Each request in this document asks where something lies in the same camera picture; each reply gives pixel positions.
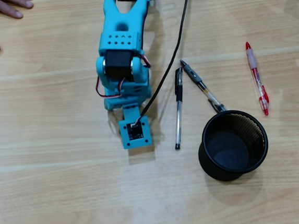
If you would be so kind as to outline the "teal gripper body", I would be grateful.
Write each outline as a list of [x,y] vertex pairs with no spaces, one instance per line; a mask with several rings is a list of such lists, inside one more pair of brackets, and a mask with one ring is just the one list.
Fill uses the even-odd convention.
[[151,97],[150,81],[137,83],[124,81],[121,88],[121,96],[116,98],[105,98],[104,108],[114,110],[129,104],[142,104]]

